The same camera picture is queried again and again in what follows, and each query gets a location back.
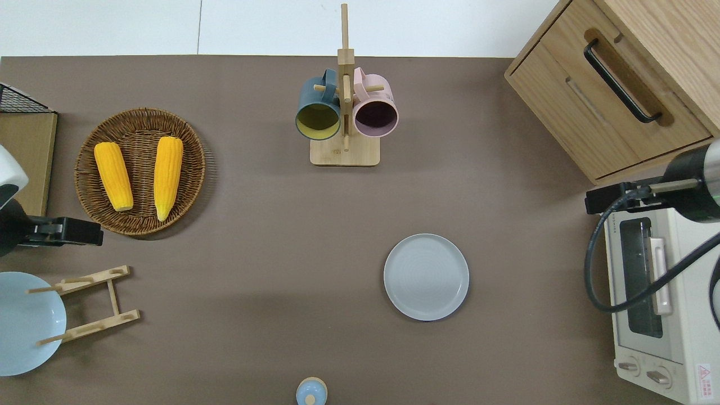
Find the oven door handle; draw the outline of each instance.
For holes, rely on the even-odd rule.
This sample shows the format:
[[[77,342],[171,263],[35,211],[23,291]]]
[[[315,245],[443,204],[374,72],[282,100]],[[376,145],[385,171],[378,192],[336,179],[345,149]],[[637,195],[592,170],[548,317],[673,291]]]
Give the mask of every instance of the oven door handle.
[[[654,282],[667,272],[667,261],[665,260],[665,240],[662,238],[650,239],[650,257],[652,260],[652,280]],[[668,284],[662,286],[652,295],[652,308],[656,315],[668,315],[672,313],[670,305],[670,287]]]

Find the toaster oven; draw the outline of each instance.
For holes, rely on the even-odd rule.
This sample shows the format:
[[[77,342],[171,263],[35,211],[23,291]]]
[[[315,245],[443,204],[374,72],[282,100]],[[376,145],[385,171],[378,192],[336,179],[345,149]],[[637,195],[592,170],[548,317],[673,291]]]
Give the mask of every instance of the toaster oven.
[[[720,223],[674,209],[616,212],[605,223],[613,305],[656,280]],[[613,313],[615,367],[632,383],[683,404],[720,404],[720,331],[708,305],[715,248],[639,305]]]

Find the mug handle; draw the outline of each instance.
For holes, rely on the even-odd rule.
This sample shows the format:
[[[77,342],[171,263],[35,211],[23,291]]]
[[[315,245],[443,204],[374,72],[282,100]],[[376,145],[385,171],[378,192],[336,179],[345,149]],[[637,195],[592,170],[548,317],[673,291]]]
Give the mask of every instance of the mug handle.
[[[330,104],[333,102],[335,97],[335,90],[338,88],[338,72],[333,69],[325,69],[323,74],[323,85],[325,90],[323,91],[323,101]]]
[[[367,94],[367,90],[365,89],[365,85],[363,84],[363,81],[365,80],[365,72],[362,71],[362,68],[355,68],[355,74],[353,76],[353,90],[355,90],[358,100],[363,102],[370,98]]]

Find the corn cob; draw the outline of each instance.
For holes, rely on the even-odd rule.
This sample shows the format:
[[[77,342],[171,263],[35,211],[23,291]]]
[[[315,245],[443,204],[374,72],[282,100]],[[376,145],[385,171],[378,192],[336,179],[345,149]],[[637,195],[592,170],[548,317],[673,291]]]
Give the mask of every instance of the corn cob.
[[[105,187],[105,194],[116,211],[127,211],[132,208],[132,191],[130,179],[127,177],[122,152],[115,142],[101,142],[95,145],[95,163],[100,173],[100,180]]]
[[[158,220],[164,221],[175,205],[175,197],[180,183],[182,166],[182,140],[173,136],[164,136],[158,142],[155,157],[154,197]]]

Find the wicker basket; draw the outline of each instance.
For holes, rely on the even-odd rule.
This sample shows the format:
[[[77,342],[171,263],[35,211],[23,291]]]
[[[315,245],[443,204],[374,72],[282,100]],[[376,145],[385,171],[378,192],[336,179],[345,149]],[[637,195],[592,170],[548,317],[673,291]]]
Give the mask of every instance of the wicker basket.
[[[153,201],[155,154],[163,136],[182,139],[183,159],[175,206],[158,221]],[[100,180],[94,147],[100,142],[120,145],[132,187],[133,207],[117,212]],[[197,199],[205,178],[205,153],[197,134],[182,118],[163,110],[137,108],[114,115],[95,128],[83,143],[75,163],[75,190],[85,212],[106,229],[129,236],[148,235],[167,228]]]

